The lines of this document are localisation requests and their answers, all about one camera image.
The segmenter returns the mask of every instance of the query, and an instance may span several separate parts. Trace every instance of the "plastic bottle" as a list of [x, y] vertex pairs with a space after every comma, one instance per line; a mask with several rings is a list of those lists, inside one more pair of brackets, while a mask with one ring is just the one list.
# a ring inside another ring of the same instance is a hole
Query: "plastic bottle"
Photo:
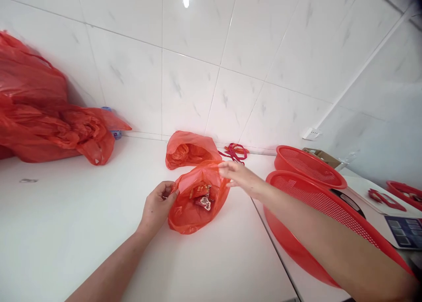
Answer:
[[342, 163], [339, 164], [335, 169], [336, 171], [340, 171], [343, 168], [347, 167], [348, 165], [350, 165], [350, 163], [352, 161], [354, 161], [357, 158], [357, 153], [359, 152], [359, 150], [357, 152], [351, 152], [346, 158], [339, 158], [338, 160], [340, 160]]
[[[102, 109], [104, 109], [104, 110], [106, 110], [106, 111], [110, 111], [110, 112], [112, 112], [113, 110], [110, 108], [110, 107], [108, 107], [108, 106], [103, 106], [102, 107]], [[113, 136], [114, 136], [114, 139], [115, 140], [118, 140], [118, 139], [121, 139], [122, 138], [122, 132], [121, 131], [119, 131], [119, 130], [117, 130], [117, 131], [110, 131], [112, 134], [113, 134]]]

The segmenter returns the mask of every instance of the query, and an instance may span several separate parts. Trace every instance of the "cardboard box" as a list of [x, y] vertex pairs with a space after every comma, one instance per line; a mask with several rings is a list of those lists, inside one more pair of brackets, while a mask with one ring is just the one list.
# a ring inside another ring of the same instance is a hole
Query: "cardboard box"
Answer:
[[304, 148], [302, 150], [304, 152], [310, 153], [311, 155], [314, 155], [315, 157], [318, 157], [333, 169], [335, 169], [339, 164], [341, 164], [341, 161], [335, 159], [333, 156], [330, 156], [323, 150], [314, 148]]

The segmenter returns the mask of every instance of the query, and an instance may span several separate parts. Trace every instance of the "red ribbon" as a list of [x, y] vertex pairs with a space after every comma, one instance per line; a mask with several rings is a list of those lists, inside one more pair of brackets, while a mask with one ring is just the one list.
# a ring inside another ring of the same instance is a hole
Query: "red ribbon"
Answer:
[[[225, 153], [227, 153], [228, 155], [223, 154], [220, 151], [219, 151], [219, 154], [222, 155], [222, 156], [224, 156], [224, 157], [229, 157], [233, 161], [236, 161], [238, 163], [241, 163], [241, 164], [245, 165], [245, 163], [243, 161], [241, 161], [241, 160], [245, 160], [247, 158], [247, 153], [249, 153], [249, 150], [247, 150], [246, 148], [244, 148], [242, 145], [235, 144], [235, 143], [231, 143], [229, 145], [229, 147], [225, 147], [225, 149], [226, 149]], [[237, 155], [237, 153], [243, 153], [244, 156], [243, 157], [239, 157]]]

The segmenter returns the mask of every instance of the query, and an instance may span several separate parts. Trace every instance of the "electrical outlet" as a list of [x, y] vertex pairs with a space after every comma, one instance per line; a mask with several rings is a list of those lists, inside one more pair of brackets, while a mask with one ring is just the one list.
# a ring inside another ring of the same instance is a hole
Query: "electrical outlet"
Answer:
[[310, 127], [303, 134], [302, 138], [306, 140], [316, 140], [319, 135], [322, 134], [322, 131], [313, 127]]

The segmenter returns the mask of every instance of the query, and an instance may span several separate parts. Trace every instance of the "red plastic colander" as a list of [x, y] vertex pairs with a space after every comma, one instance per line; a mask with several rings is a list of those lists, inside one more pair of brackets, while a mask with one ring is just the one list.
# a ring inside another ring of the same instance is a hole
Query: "red plastic colander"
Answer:
[[305, 176], [328, 189], [345, 189], [347, 182], [341, 174], [321, 159], [290, 146], [278, 146], [274, 161], [277, 170], [286, 170]]
[[418, 210], [422, 211], [422, 202], [417, 202], [408, 196], [405, 196], [404, 193], [414, 193], [419, 198], [422, 198], [422, 191], [418, 190], [414, 187], [408, 186], [406, 183], [401, 183], [397, 181], [387, 181], [387, 190], [397, 196], [398, 198], [402, 199], [404, 202], [409, 203], [411, 206], [417, 208]]
[[[289, 171], [273, 171], [268, 175], [266, 181], [279, 190], [347, 226], [380, 249], [407, 272], [413, 274], [390, 243], [363, 217], [329, 190], [306, 177]], [[299, 266], [318, 280], [333, 287], [339, 287], [296, 237], [265, 206], [264, 213], [277, 241]]]

